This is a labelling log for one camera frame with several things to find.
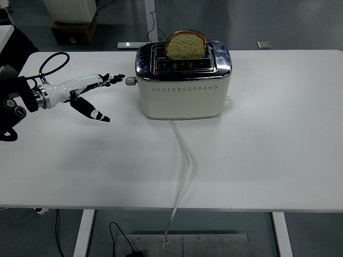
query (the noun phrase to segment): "bread slice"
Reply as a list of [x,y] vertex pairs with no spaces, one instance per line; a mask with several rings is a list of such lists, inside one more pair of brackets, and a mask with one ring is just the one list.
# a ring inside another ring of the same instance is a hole
[[187,29],[168,36],[166,56],[169,59],[199,59],[206,54],[206,37],[200,31]]

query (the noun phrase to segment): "robotic arm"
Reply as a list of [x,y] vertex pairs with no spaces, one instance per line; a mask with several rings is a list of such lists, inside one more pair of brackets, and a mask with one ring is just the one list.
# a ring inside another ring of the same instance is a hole
[[50,109],[58,103],[69,102],[70,106],[90,119],[109,122],[110,119],[99,112],[91,103],[80,97],[91,89],[109,87],[120,82],[125,77],[122,74],[106,75],[91,74],[81,78],[65,81],[57,86],[47,83],[43,73],[40,73],[43,84],[30,88],[27,81],[33,78],[19,77],[0,81],[0,141],[15,141],[18,138],[13,127],[26,117],[26,110],[17,105],[14,98],[21,97],[30,112],[39,107]]

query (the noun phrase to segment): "power cord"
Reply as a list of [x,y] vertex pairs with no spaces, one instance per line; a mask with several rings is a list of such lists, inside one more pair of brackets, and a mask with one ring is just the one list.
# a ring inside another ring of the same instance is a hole
[[105,8],[107,5],[110,5],[110,4],[113,4],[116,0],[113,0],[112,2],[108,3],[108,4],[105,4],[103,7],[100,7],[100,8],[97,8],[96,10],[99,11],[103,8]]
[[122,235],[124,236],[124,238],[128,241],[129,245],[131,246],[131,249],[132,249],[132,253],[129,254],[129,255],[126,255],[125,257],[143,257],[143,254],[142,252],[135,252],[135,250],[133,249],[132,247],[132,244],[130,243],[130,241],[128,240],[128,238],[126,237],[126,235],[124,234],[123,230],[119,227],[119,225],[114,222],[114,221],[111,221],[109,223],[109,231],[111,232],[111,237],[112,237],[112,243],[113,243],[113,257],[115,257],[115,242],[114,242],[114,237],[113,237],[113,234],[112,234],[112,229],[111,229],[111,225],[112,224],[115,224],[117,226],[117,228],[120,230],[120,232],[122,233]]
[[186,182],[188,180],[188,177],[189,177],[189,171],[191,170],[192,168],[192,161],[191,161],[191,158],[190,158],[190,155],[189,155],[189,152],[188,152],[188,149],[187,149],[187,146],[180,134],[180,132],[178,131],[176,125],[174,124],[174,122],[172,120],[169,120],[169,123],[170,125],[172,126],[175,134],[176,134],[176,137],[182,147],[182,150],[183,150],[183,153],[186,157],[186,160],[187,160],[187,169],[186,169],[186,172],[184,174],[184,177],[183,177],[183,181],[182,181],[182,185],[181,185],[181,188],[180,188],[180,191],[178,192],[178,196],[177,196],[177,200],[176,200],[176,203],[175,203],[175,206],[173,208],[173,212],[170,216],[170,219],[169,219],[169,222],[168,222],[168,225],[167,225],[167,228],[165,230],[165,252],[167,254],[169,254],[169,256],[172,256],[172,254],[170,252],[168,252],[167,250],[167,247],[168,247],[168,231],[169,231],[169,228],[173,222],[173,219],[174,219],[174,216],[175,216],[175,213],[176,213],[176,210],[180,204],[180,200],[183,196],[183,192],[184,192],[184,189],[185,189],[185,186],[186,186]]
[[[53,69],[52,71],[49,71],[49,72],[47,72],[47,73],[43,73],[42,71],[43,71],[43,68],[45,67],[45,65],[46,65],[51,59],[53,59],[53,58],[54,58],[55,56],[57,56],[57,55],[65,55],[65,56],[66,56],[66,60],[64,61],[64,63],[61,64],[59,67]],[[66,64],[69,62],[69,60],[70,60],[70,56],[69,56],[66,52],[56,52],[56,53],[52,54],[51,56],[49,56],[49,57],[43,62],[43,64],[42,64],[41,67],[39,68],[39,74],[38,74],[38,75],[31,76],[31,77],[27,77],[26,80],[30,80],[30,79],[35,80],[36,78],[43,78],[43,77],[45,77],[45,76],[47,76],[47,75],[51,75],[51,74],[53,74],[54,72],[56,72],[56,71],[62,69],[64,66],[66,66]]]
[[[154,29],[155,29],[155,23],[156,23],[156,21],[155,21],[155,18],[154,18],[154,13],[156,13],[156,0],[154,0],[154,6],[155,6],[155,8],[154,8],[154,11],[153,12],[150,12],[151,13],[151,17],[152,17],[152,19],[153,19],[153,25],[152,25],[152,29],[150,30],[150,31],[148,31],[148,33],[146,34],[146,37],[148,38],[148,40],[149,40],[149,42],[152,42],[151,41],[151,39],[149,38],[149,34],[150,34],[150,32],[151,31],[153,31]],[[160,30],[159,28],[157,29],[157,30],[159,30],[160,32],[162,32],[162,34],[165,36],[165,38],[166,38],[166,40],[167,40],[167,37],[166,37],[166,35],[164,34],[164,32],[162,31],[162,30]],[[161,42],[162,41],[162,37],[158,37],[158,41],[159,42]]]
[[58,240],[58,234],[57,234],[57,221],[58,221],[58,214],[59,214],[59,209],[56,210],[56,221],[55,221],[55,237],[56,237],[56,243],[57,243],[57,247],[59,250],[59,253],[62,257],[64,257],[62,250],[61,250],[61,246],[59,245],[59,240]]

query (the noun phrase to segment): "toaster knob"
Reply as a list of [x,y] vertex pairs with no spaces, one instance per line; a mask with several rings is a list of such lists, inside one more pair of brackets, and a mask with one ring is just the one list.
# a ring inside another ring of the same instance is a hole
[[128,77],[128,78],[126,79],[126,84],[127,84],[128,86],[134,86],[136,83],[137,83],[136,77]]

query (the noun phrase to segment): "metal floor plate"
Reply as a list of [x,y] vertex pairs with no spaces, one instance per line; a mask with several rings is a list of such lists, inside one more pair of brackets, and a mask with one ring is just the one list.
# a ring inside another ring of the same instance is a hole
[[[126,235],[135,251],[144,257],[170,256],[165,252],[164,235]],[[167,250],[173,257],[251,257],[247,234],[188,234],[168,235]],[[116,256],[132,252],[126,239],[116,240]]]

